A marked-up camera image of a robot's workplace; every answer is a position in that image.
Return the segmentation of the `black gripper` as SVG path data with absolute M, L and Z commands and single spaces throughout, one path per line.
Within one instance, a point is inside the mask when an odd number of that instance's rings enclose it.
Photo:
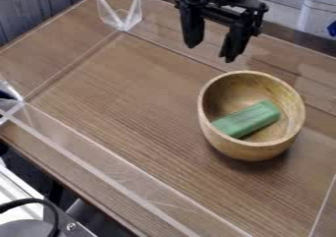
M 218 56 L 232 63 L 244 52 L 252 35 L 252 22 L 261 23 L 269 10 L 258 0 L 176 0 L 180 10 L 180 21 L 184 42 L 194 48 L 204 40 L 205 19 L 218 23 L 229 23 Z

